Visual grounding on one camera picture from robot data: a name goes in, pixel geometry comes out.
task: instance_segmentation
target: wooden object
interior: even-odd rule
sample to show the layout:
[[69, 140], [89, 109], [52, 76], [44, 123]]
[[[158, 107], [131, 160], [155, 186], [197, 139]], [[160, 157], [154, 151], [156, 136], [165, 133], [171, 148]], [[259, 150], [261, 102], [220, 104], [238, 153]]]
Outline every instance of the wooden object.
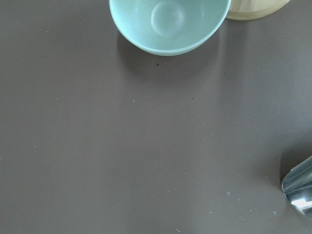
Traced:
[[232, 0], [226, 16], [232, 20], [254, 20], [279, 10], [289, 0]]

